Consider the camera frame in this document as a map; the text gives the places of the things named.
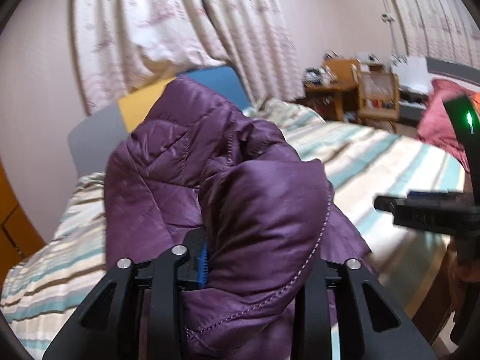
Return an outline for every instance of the green led indicator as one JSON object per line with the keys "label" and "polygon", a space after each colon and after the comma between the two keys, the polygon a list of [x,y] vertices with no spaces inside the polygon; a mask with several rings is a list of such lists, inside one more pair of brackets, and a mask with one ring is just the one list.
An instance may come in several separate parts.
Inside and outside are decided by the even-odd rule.
{"label": "green led indicator", "polygon": [[470,125],[470,133],[473,135],[473,120],[472,120],[472,114],[470,112],[466,114],[466,121]]}

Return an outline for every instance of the striped blanket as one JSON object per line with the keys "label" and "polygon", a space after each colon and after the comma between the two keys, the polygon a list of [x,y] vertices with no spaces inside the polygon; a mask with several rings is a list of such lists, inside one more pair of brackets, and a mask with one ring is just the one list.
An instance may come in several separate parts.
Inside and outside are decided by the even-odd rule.
{"label": "striped blanket", "polygon": [[[270,100],[250,116],[276,123],[304,161],[321,159],[335,187],[334,201],[357,226],[373,254],[380,281],[413,316],[425,298],[446,252],[441,235],[392,225],[376,212],[378,193],[462,190],[465,173],[443,150],[383,130],[325,123],[315,112]],[[5,280],[0,306],[28,351],[43,352],[104,275],[103,174],[80,180],[54,240]],[[332,329],[334,341],[338,330]],[[339,359],[338,346],[334,359]]]}

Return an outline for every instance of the chair seat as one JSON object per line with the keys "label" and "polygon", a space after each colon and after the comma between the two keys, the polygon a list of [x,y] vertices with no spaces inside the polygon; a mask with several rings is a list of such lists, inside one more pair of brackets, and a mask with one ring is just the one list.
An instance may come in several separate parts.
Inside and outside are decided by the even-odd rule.
{"label": "chair seat", "polygon": [[398,120],[397,112],[386,108],[364,108],[357,112],[357,116],[360,119]]}

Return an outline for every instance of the pink cushion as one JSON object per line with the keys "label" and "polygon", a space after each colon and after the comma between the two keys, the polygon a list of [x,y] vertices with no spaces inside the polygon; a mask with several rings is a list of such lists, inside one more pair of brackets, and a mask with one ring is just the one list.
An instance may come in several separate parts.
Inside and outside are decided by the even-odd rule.
{"label": "pink cushion", "polygon": [[429,96],[427,110],[424,111],[418,125],[417,138],[452,154],[463,165],[465,171],[470,172],[465,149],[455,137],[443,103],[459,97],[462,93],[468,96],[475,93],[447,79],[434,79],[431,83],[433,93]]}

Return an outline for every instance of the curtain fold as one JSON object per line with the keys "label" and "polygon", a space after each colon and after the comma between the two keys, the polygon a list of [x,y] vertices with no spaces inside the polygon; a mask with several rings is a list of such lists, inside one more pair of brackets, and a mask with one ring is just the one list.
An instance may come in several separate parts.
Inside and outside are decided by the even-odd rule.
{"label": "curtain fold", "polygon": [[91,113],[153,80],[228,59],[201,0],[73,0],[73,25]]}
{"label": "curtain fold", "polygon": [[302,72],[278,0],[203,0],[252,102],[303,97]]}
{"label": "curtain fold", "polygon": [[395,0],[409,55],[480,68],[480,30],[461,0]]}

